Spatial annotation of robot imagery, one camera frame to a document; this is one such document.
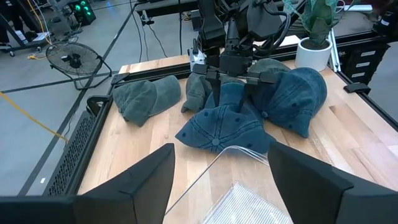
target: concrete floor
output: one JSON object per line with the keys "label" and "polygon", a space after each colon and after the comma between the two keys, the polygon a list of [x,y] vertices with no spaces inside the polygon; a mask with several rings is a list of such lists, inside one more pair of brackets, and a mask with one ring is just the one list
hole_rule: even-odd
{"label": "concrete floor", "polygon": [[[126,2],[128,1],[94,2],[92,7],[98,9]],[[82,27],[83,32],[78,34],[78,42],[91,47],[100,55],[104,55],[126,20],[129,11],[129,4],[96,10],[97,19],[92,25]],[[166,54],[169,57],[178,55],[180,52],[178,15],[155,17],[153,21],[155,24],[152,25],[152,28],[162,42]],[[182,29],[182,45],[183,49],[187,49],[191,47],[192,39],[197,37],[197,33],[192,31],[191,23],[183,23]],[[163,53],[153,33],[148,27],[145,27],[145,32],[149,60],[163,58]],[[122,65],[139,62],[139,49],[137,29],[134,20],[130,18],[105,61],[112,70],[118,71]],[[27,60],[27,56],[32,52],[34,50],[17,51],[13,58],[8,54],[0,53],[0,90],[7,91],[67,79],[60,72],[52,70],[47,60]],[[397,95],[395,85],[398,83],[398,76],[395,75],[395,70],[385,63],[393,61],[397,53],[398,45],[393,44],[370,84],[371,96],[395,119],[398,119],[398,106],[395,103]],[[144,45],[142,61],[146,61],[146,58]],[[99,80],[100,77],[95,78],[93,83]],[[85,110],[86,99],[92,95],[105,95],[109,90],[109,83],[110,80],[107,80],[99,87],[88,90],[82,100],[78,102],[76,99],[81,92],[75,90],[72,83],[14,91],[7,95],[34,118],[63,134],[66,133],[68,126],[62,124],[67,124],[69,121],[65,120],[65,117],[68,113],[73,112],[71,111],[73,104],[78,103],[79,107],[70,121],[70,131],[67,134],[69,137],[81,113]],[[43,153],[47,151],[49,158],[45,161],[28,191],[29,195],[40,195],[52,175],[65,143],[59,140],[54,147],[48,149],[53,135],[27,119],[2,98],[0,99],[0,124],[2,124],[0,126],[0,180],[2,181],[0,195],[17,195]]]}

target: wooden tabletop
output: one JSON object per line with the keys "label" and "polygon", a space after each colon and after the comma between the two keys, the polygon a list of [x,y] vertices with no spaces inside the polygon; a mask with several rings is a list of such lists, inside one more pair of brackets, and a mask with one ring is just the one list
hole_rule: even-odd
{"label": "wooden tabletop", "polygon": [[[139,72],[189,62],[178,56],[125,65],[120,73]],[[294,62],[285,64],[294,68]],[[264,123],[266,132],[279,142],[321,159],[339,169],[398,190],[398,134],[357,94],[347,94],[345,83],[329,68],[322,71],[328,97],[310,125],[308,139]],[[143,127],[123,120],[113,104],[95,151],[80,185],[79,194],[106,182],[167,142],[175,144],[175,178],[169,206],[206,169],[216,155],[194,150],[174,138],[190,119],[180,112],[185,101],[186,80],[180,80],[181,100],[171,109],[153,116]]]}

